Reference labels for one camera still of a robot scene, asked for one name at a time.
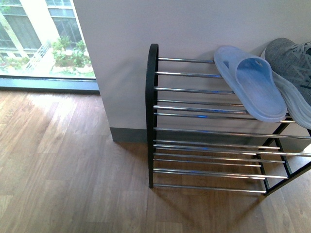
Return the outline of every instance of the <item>chrome rod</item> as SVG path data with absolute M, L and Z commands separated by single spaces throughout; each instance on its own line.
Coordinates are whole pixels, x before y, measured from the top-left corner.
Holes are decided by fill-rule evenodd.
M 154 140 L 154 142 L 155 143 L 192 144 L 192 145 L 201 145 L 201 146 L 242 147 L 242 148 L 254 148 L 254 149 L 272 149 L 272 150 L 280 149 L 280 147 L 269 147 L 269 146 L 240 145 L 240 144 L 220 144 L 220 143 L 173 141 L 173 140 Z
M 166 58 L 166 57 L 159 57 L 158 61 L 164 62 L 192 62 L 192 63 L 208 63 L 214 64 L 214 60 L 197 60 L 197 59 L 183 59 L 183 58 Z
M 214 103 L 214 102 L 204 102 L 204 101 L 185 101 L 185 100 L 157 100 L 158 102 L 165 103 L 185 103 L 185 104 L 199 104 L 199 105 L 216 105 L 216 106 L 233 106 L 233 107 L 243 107 L 240 103 Z
M 253 136 L 253 137 L 272 137 L 272 138 L 311 139 L 310 136 L 292 136 L 292 135 L 260 134 L 260 133 L 236 133 L 236 132 L 222 132 L 222 131 L 209 131 L 209 130 L 170 129 L 170 128 L 159 128 L 159 127 L 155 127 L 154 130 L 167 131 L 167 132 L 180 132 L 180 133 L 207 133 L 207 134 L 244 136 L 244 137 Z
M 265 160 L 265 159 L 242 159 L 232 157 L 216 157 L 206 155 L 189 155 L 189 154 L 167 154 L 167 153 L 154 153 L 155 156 L 169 156 L 178 158 L 193 158 L 193 159 L 213 159 L 213 160 L 226 160 L 226 161 L 239 161 L 239 162 L 252 162 L 252 163 L 279 163 L 283 164 L 285 161 L 282 160 Z
M 227 109 L 212 109 L 212 108 L 188 108 L 188 107 L 170 107 L 170 106 L 154 106 L 157 110 L 170 110 L 170 111 L 186 111 L 186 112 L 200 112 L 200 113 L 220 113 L 220 114 L 239 114 L 249 115 L 245 110 L 227 110 Z
M 176 114 L 176 113 L 154 113 L 156 116 L 163 117 L 188 117 L 188 118 L 199 118 L 199 119 L 219 119 L 219 120 L 257 120 L 255 118 L 248 117 L 236 117 L 236 116 L 212 116 L 212 115 L 197 115 L 197 114 Z M 293 120 L 281 120 L 280 123 L 296 123 Z
M 194 89 L 164 88 L 164 87 L 155 87 L 155 90 L 156 91 L 202 93 L 202 94 L 234 95 L 233 91 L 210 91 L 210 90 L 194 90 Z
M 233 188 L 216 188 L 216 187 L 201 187 L 201 186 L 188 186 L 188 185 L 173 185 L 173 184 L 159 184 L 155 183 L 154 187 L 167 187 L 167 188 L 191 188 L 203 190 L 217 190 L 217 191 L 233 191 L 233 192 L 247 192 L 247 193 L 267 193 L 261 190 L 247 190 L 247 189 L 233 189 Z
M 275 175 L 259 175 L 247 173 L 234 173 L 234 172 L 217 172 L 217 171 L 198 171 L 198 170 L 181 170 L 181 169 L 168 169 L 168 168 L 154 168 L 155 173 L 170 173 L 170 174 L 187 174 L 187 175 L 203 175 L 203 176 L 217 176 L 229 178 L 249 178 L 264 180 L 266 178 L 288 179 L 287 176 Z
M 311 157 L 311 154 L 307 153 L 293 153 L 293 152 L 280 152 L 280 151 L 265 151 L 265 150 L 227 150 L 218 149 L 210 147 L 190 147 L 190 146 L 180 146 L 180 145 L 160 145 L 154 144 L 156 149 L 161 150 L 184 150 L 184 151 L 197 151 L 197 152 L 210 152 L 210 153 L 226 153 L 226 154 L 245 154 L 245 155 L 257 155 L 257 154 L 268 154 L 268 155 L 278 155 L 278 156 L 303 156 Z
M 215 163 L 215 162 L 192 161 L 192 160 L 175 160 L 175 159 L 154 159 L 154 161 L 193 163 L 193 164 L 211 164 L 211 165 L 224 165 L 224 166 L 254 166 L 254 167 L 261 167 L 261 165 L 256 165 L 256 164 L 228 164 L 228 163 Z
M 183 76 L 183 77 L 222 79 L 222 76 L 220 74 L 176 73 L 176 72 L 165 72 L 165 71 L 156 71 L 155 74 L 165 75 L 165 76 Z

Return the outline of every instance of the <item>shoe sole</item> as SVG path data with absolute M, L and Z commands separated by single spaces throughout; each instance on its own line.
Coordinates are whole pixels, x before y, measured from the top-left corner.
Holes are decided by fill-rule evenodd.
M 265 51 L 266 49 L 261 55 L 263 59 L 265 59 Z M 311 106 L 290 81 L 275 73 L 273 70 L 272 73 L 274 74 L 273 80 L 285 100 L 289 114 L 298 125 L 306 129 L 311 129 Z

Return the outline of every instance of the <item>sneaker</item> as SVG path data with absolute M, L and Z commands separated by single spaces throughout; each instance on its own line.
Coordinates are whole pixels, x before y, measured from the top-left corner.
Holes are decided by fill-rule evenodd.
M 287 110 L 300 126 L 311 129 L 311 42 L 272 41 L 261 57 L 269 62 Z

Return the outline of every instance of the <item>floor plank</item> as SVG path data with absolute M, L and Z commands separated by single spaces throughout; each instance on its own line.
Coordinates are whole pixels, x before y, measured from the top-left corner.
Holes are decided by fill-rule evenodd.
M 149 189 L 146 144 L 112 141 L 100 96 L 0 91 L 0 233 L 305 233 L 310 191 L 310 172 L 267 197 Z

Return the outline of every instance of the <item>metal bar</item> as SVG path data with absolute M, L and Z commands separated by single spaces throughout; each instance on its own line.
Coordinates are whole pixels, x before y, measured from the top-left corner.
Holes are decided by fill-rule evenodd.
M 195 176 L 215 176 L 215 177 L 243 178 L 243 179 L 255 179 L 255 180 L 264 180 L 265 178 L 287 179 L 287 176 L 258 175 L 258 174 L 216 172 L 216 171 L 181 170 L 181 169 L 168 169 L 168 168 L 154 168 L 154 173 L 169 173 L 169 174 L 177 174 L 177 175 L 195 175 Z
M 158 102 L 165 103 L 185 103 L 185 104 L 200 104 L 200 105 L 216 105 L 216 106 L 233 106 L 233 107 L 243 107 L 243 104 L 239 103 L 214 103 L 214 102 L 204 102 L 204 101 L 185 101 L 185 100 L 157 100 Z
M 224 166 L 252 166 L 261 167 L 256 164 L 226 164 L 226 163 L 215 163 L 215 162 L 204 162 L 204 161 L 190 161 L 190 160 L 175 160 L 175 159 L 154 159 L 154 161 L 161 162 L 179 162 L 179 163 L 193 163 L 193 164 L 211 164 L 211 165 L 224 165 Z
M 307 129 L 307 131 L 308 131 L 309 135 L 311 136 L 311 130 Z M 275 191 L 277 191 L 278 189 L 280 189 L 281 187 L 283 187 L 284 185 L 286 185 L 290 181 L 301 176 L 302 174 L 306 173 L 310 169 L 311 169 L 311 162 L 308 162 L 307 164 L 305 164 L 304 166 L 299 168 L 297 171 L 293 172 L 290 176 L 288 176 L 287 180 L 282 180 L 279 183 L 277 183 L 276 185 L 274 185 L 272 188 L 267 189 L 266 195 L 270 195 L 270 194 L 274 193 Z
M 280 139 L 275 138 L 275 142 L 276 142 L 276 145 L 279 147 L 278 151 L 284 152 Z M 281 155 L 281 160 L 285 162 L 283 165 L 284 165 L 287 176 L 290 176 L 293 172 L 290 167 L 290 164 L 287 161 L 286 156 Z
M 234 95 L 233 91 L 210 91 L 210 90 L 194 90 L 194 89 L 164 88 L 164 87 L 155 87 L 155 90 L 156 91 L 202 93 L 202 94 Z
M 197 60 L 197 59 L 183 59 L 183 58 L 166 58 L 166 57 L 159 57 L 158 61 L 165 61 L 165 62 L 191 62 L 191 63 L 208 63 L 208 64 L 215 64 L 214 60 Z
M 289 124 L 286 124 L 286 123 L 282 123 L 280 124 L 276 130 L 274 130 L 273 134 L 281 134 L 285 129 L 286 127 L 289 126 Z M 263 146 L 269 146 L 271 145 L 271 143 L 273 142 L 273 138 L 269 137 L 264 143 L 263 143 Z M 261 159 L 261 155 L 260 154 L 257 154 L 256 155 L 257 159 Z M 261 165 L 260 167 L 260 171 L 263 175 L 266 174 L 266 171 L 264 169 L 264 165 L 263 163 L 259 163 L 259 165 Z M 264 181 L 264 186 L 266 188 L 266 190 L 270 190 L 270 185 L 269 185 L 269 181 L 268 179 L 265 179 Z
M 216 188 L 216 187 L 200 187 L 200 186 L 173 185 L 173 184 L 158 184 L 158 183 L 155 183 L 155 184 L 154 184 L 154 187 L 192 188 L 192 189 L 203 189 L 203 190 L 234 191 L 234 192 L 261 193 L 261 194 L 265 194 L 265 193 L 266 193 L 266 191 L 261 191 L 261 190 L 247 190 L 247 189 L 233 189 L 233 188 Z
M 170 128 L 159 128 L 159 127 L 154 127 L 154 130 L 166 131 L 166 132 L 179 132 L 179 133 L 207 133 L 207 134 L 244 136 L 244 137 L 253 136 L 253 137 L 272 137 L 272 138 L 311 139 L 310 136 L 274 135 L 274 134 L 260 134 L 260 133 L 236 133 L 236 132 L 222 132 L 222 131 L 209 131 L 209 130 L 170 129 Z
M 257 154 L 268 154 L 268 155 L 284 155 L 284 156 L 302 156 L 311 157 L 311 154 L 307 153 L 292 153 L 292 152 L 280 152 L 280 151 L 265 151 L 265 150 L 227 150 L 224 148 L 211 148 L 211 147 L 191 147 L 181 145 L 164 145 L 154 144 L 156 149 L 160 150 L 183 150 L 183 151 L 198 151 L 198 152 L 210 152 L 210 153 L 226 153 L 226 154 L 246 154 L 246 155 L 257 155 Z
M 220 74 L 195 74 L 195 73 L 177 73 L 177 72 L 165 72 L 165 71 L 157 71 L 156 74 L 165 75 L 165 76 L 183 76 L 183 77 L 222 79 L 222 76 Z
M 192 145 L 201 145 L 201 146 L 242 147 L 242 148 L 254 148 L 254 149 L 272 149 L 272 150 L 280 149 L 280 147 L 240 145 L 240 144 L 220 144 L 220 143 L 191 142 L 191 141 L 154 140 L 154 142 L 155 143 L 192 144 Z
M 189 155 L 189 154 L 167 154 L 167 153 L 154 153 L 156 156 L 169 156 L 169 157 L 180 157 L 180 158 L 194 158 L 194 159 L 214 159 L 214 160 L 226 160 L 226 161 L 244 161 L 244 162 L 262 162 L 262 163 L 284 163 L 280 160 L 260 160 L 260 159 L 242 159 L 242 158 L 232 158 L 232 157 L 216 157 L 216 156 L 206 156 L 206 155 Z
M 227 109 L 212 109 L 212 108 L 188 108 L 188 107 L 170 107 L 170 106 L 154 106 L 157 110 L 170 111 L 186 111 L 186 112 L 200 112 L 200 113 L 220 113 L 220 114 L 238 114 L 249 115 L 246 110 L 227 110 Z
M 255 118 L 247 117 L 236 117 L 236 116 L 211 116 L 211 115 L 197 115 L 197 114 L 176 114 L 176 113 L 155 113 L 157 116 L 162 117 L 188 117 L 188 118 L 199 118 L 199 119 L 219 119 L 219 120 L 257 120 Z

